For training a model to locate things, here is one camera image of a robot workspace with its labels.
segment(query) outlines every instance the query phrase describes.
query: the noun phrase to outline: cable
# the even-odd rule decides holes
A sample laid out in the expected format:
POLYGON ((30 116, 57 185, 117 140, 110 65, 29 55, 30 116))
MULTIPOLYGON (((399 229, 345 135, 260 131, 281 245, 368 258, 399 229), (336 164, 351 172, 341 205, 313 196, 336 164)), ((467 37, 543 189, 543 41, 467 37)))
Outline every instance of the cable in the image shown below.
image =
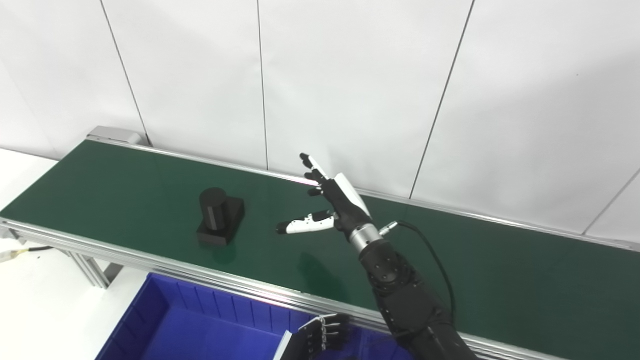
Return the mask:
POLYGON ((431 246, 431 243, 429 242, 427 237, 424 236, 422 231, 420 231, 417 227, 402 220, 398 220, 397 224, 399 226, 406 227, 407 229, 412 230, 413 232, 418 234, 418 236, 420 236, 422 241, 424 241, 424 243, 429 248, 429 252, 431 253, 431 256, 433 257, 433 259, 436 261, 436 264, 440 269, 440 273, 442 274, 442 278, 444 279, 444 282, 447 284, 447 290, 449 291, 449 302, 451 303, 451 322, 453 322, 456 314, 456 298, 453 295, 453 286, 451 286, 451 281, 449 281, 449 276, 447 275, 447 271, 444 270, 444 266, 442 265, 440 258, 438 258, 438 255, 436 255, 436 251, 434 250, 433 246, 431 246))
POLYGON ((8 261, 11 259, 15 259, 16 256, 23 254, 27 251, 41 251, 41 250, 49 250, 49 249, 53 249, 50 246, 39 246, 39 247, 28 247, 25 249, 19 249, 19 250, 6 250, 6 251, 1 251, 0 252, 0 263, 4 262, 4 261, 8 261))
POLYGON ((52 246, 30 247, 27 249, 27 251, 41 251, 41 250, 49 250, 49 249, 53 249, 53 247, 52 246))

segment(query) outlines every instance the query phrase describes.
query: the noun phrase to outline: black cylinder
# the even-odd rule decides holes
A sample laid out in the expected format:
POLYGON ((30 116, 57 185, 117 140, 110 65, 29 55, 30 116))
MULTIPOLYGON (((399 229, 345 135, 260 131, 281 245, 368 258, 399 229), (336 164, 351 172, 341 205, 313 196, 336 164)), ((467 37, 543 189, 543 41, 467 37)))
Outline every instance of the black cylinder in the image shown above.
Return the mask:
POLYGON ((227 193, 221 188, 208 188, 200 194, 200 209, 204 224, 210 230, 227 226, 227 193))

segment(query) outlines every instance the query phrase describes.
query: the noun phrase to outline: conveyor leg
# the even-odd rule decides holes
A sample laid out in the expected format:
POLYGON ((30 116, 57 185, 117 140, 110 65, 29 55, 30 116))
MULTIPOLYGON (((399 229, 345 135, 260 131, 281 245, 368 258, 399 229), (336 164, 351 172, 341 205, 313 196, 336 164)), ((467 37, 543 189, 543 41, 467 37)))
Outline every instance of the conveyor leg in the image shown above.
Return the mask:
POLYGON ((69 254, 69 257, 76 262, 76 265, 80 268, 80 271, 82 271, 84 276, 86 276, 91 285, 98 288, 108 288, 111 281, 113 281, 122 268, 122 265, 111 263, 104 271, 102 271, 92 257, 71 251, 67 251, 67 253, 69 254))

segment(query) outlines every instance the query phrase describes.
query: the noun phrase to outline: robotic arm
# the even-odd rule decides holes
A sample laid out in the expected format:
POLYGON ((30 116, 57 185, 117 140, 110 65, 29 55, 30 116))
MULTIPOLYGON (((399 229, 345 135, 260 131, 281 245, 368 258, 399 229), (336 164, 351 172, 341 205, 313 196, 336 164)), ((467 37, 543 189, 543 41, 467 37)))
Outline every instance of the robotic arm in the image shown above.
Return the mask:
POLYGON ((331 227, 343 232, 358 252, 380 313, 402 347, 416 360, 477 359, 454 328, 450 312, 411 264, 383 238, 390 228, 377 230, 367 206, 344 174, 329 178, 311 156, 300 154, 300 158, 310 169, 305 177, 318 183, 309 195, 323 195, 333 212, 319 211, 279 223, 277 233, 331 227))

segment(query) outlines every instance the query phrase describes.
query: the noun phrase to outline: white floor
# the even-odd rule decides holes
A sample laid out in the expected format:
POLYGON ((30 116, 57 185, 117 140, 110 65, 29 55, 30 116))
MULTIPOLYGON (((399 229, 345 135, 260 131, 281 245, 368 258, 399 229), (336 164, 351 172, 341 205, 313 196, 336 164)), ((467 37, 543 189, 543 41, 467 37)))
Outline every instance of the white floor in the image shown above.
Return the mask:
MULTIPOLYGON (((55 163, 0 149, 0 208, 55 163)), ((21 248, 17 240, 0 239, 0 251, 21 248)), ((58 250, 27 252, 0 263, 0 359, 95 358, 146 275, 123 268, 102 290, 90 286, 58 250)))

